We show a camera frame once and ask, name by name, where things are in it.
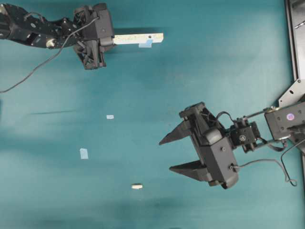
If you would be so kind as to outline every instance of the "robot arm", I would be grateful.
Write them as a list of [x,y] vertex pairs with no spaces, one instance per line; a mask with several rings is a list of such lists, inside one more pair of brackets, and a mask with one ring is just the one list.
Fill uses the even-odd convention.
[[10,5],[0,5],[0,39],[20,44],[58,49],[68,35],[98,18],[87,28],[71,36],[65,47],[73,46],[85,69],[105,67],[103,53],[115,45],[112,20],[106,4],[84,6],[74,11],[73,21],[63,18],[48,21],[42,15]]
[[[238,181],[240,166],[236,162],[233,151],[240,146],[245,153],[263,146],[283,151],[286,148],[285,139],[300,133],[303,133],[303,138],[299,141],[303,141],[305,139],[303,112],[305,112],[305,102],[301,100],[289,107],[281,109],[271,107],[236,120],[231,119],[233,125],[226,129],[218,118],[222,114],[228,115],[227,112],[221,112],[215,117],[204,103],[199,103],[180,112],[180,117],[183,118],[182,123],[159,144],[190,136],[199,160],[170,167],[170,170],[199,181],[206,181],[210,186],[222,185],[224,189],[227,189]],[[250,118],[260,114],[264,114],[273,136],[273,139],[269,141],[261,137],[255,122],[249,122]],[[272,145],[278,142],[283,143],[284,147]],[[290,180],[285,168],[281,167],[286,176],[285,180],[293,181]]]

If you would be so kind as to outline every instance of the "wire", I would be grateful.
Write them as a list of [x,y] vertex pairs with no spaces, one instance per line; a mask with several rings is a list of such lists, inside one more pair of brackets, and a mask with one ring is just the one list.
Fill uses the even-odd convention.
[[43,19],[43,16],[40,14],[40,13],[36,13],[36,12],[30,12],[30,13],[27,13],[26,15],[24,15],[24,21],[26,21],[28,19],[29,16],[31,15],[37,15],[39,16],[39,19],[42,23],[44,23],[44,19]]
[[6,93],[6,92],[10,91],[11,89],[17,87],[19,84],[23,83],[23,82],[26,81],[31,75],[33,75],[34,72],[35,72],[37,69],[39,69],[39,68],[42,67],[43,65],[47,64],[48,62],[52,61],[52,60],[55,59],[57,56],[59,56],[59,54],[61,53],[61,51],[63,50],[63,48],[65,47],[66,43],[68,42],[69,38],[70,38],[72,35],[78,33],[79,31],[85,29],[86,27],[90,26],[90,25],[91,25],[93,22],[95,22],[97,19],[99,19],[99,17],[93,19],[89,24],[84,25],[83,27],[81,27],[81,28],[77,29],[76,31],[72,32],[72,33],[67,37],[67,39],[65,40],[65,42],[63,43],[63,45],[61,46],[61,48],[59,49],[59,51],[58,51],[55,55],[51,56],[49,59],[47,59],[47,60],[44,61],[43,63],[39,64],[39,65],[38,65],[36,68],[34,68],[34,69],[33,69],[33,70],[32,70],[23,80],[19,81],[18,83],[16,83],[15,85],[13,85],[12,87],[10,87],[9,89],[6,89],[6,90],[4,90],[4,91],[0,91],[0,93]]
[[289,179],[290,179],[290,176],[289,176],[289,174],[288,174],[288,172],[287,172],[287,169],[286,169],[286,166],[285,166],[285,164],[284,164],[283,156],[284,156],[288,151],[290,151],[291,149],[297,147],[298,145],[300,145],[300,144],[303,143],[303,142],[305,142],[305,139],[303,139],[303,140],[300,141],[299,143],[295,144],[294,146],[290,147],[290,148],[287,149],[285,152],[283,152],[282,155],[281,155],[281,162],[282,162],[282,164],[283,164],[284,170],[285,170],[285,172],[287,173],[287,176],[288,176]]
[[242,166],[230,166],[230,169],[232,170],[233,168],[243,168],[243,167],[246,167],[250,164],[254,164],[254,163],[258,163],[258,162],[266,162],[266,161],[269,161],[269,162],[276,162],[282,169],[283,173],[285,174],[285,182],[290,182],[290,184],[294,187],[297,186],[297,181],[295,179],[290,179],[286,169],[284,168],[283,165],[281,165],[277,160],[275,159],[259,159],[259,160],[255,160],[255,161],[250,161]]
[[231,115],[230,115],[228,112],[226,112],[226,111],[221,111],[221,112],[216,116],[216,120],[218,121],[218,119],[219,119],[220,116],[222,116],[222,115],[228,115],[228,116],[230,117],[231,121],[234,123],[234,120],[232,119]]

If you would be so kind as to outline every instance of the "teal table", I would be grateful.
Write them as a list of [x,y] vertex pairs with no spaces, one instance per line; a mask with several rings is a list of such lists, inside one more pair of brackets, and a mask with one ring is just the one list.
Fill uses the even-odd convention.
[[[15,0],[48,20],[98,1]],[[231,189],[209,187],[169,166],[197,159],[189,138],[158,142],[179,111],[204,101],[234,118],[275,104],[290,86],[283,0],[110,0],[117,32],[164,32],[151,49],[118,46],[108,67],[85,71],[72,48],[0,96],[1,229],[303,229],[298,150],[244,168]],[[55,51],[0,42],[6,89]],[[222,123],[229,125],[225,117]],[[270,138],[264,117],[256,119]],[[80,148],[89,160],[81,160]],[[239,164],[279,158],[262,148]],[[131,189],[142,183],[143,189]]]

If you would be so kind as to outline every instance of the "small blue object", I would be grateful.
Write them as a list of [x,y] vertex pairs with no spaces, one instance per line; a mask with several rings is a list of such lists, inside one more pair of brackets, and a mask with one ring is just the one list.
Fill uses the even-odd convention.
[[152,47],[152,39],[148,39],[146,43],[139,44],[139,48],[151,48]]

